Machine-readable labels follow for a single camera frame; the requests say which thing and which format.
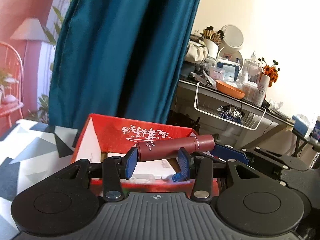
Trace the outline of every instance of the pink chair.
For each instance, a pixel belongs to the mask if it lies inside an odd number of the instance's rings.
[[[0,41],[0,68],[6,70],[12,77],[9,85],[5,87],[5,97],[0,104],[0,118],[6,117],[9,127],[12,127],[10,115],[19,111],[20,118],[23,118],[21,108],[21,82],[23,76],[22,60],[19,53],[10,44]]]

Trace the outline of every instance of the maroon tube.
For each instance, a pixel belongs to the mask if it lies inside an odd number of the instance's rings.
[[[214,148],[212,135],[198,135],[169,140],[146,141],[136,144],[139,162],[176,158],[183,147],[188,153],[207,152]]]

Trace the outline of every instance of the lampshade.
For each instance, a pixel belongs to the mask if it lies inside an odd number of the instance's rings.
[[[49,42],[38,18],[27,18],[10,37],[12,40]]]

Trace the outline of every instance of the chair backrest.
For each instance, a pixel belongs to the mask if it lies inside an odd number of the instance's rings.
[[[0,68],[12,75],[18,83],[10,84],[5,94],[12,94],[21,101],[21,83],[23,79],[23,66],[19,53],[10,44],[0,41]]]

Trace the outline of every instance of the geometric patterned tablecloth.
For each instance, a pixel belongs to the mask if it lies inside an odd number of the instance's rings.
[[[18,233],[10,207],[23,190],[47,178],[71,161],[79,132],[18,120],[0,137],[0,239]]]

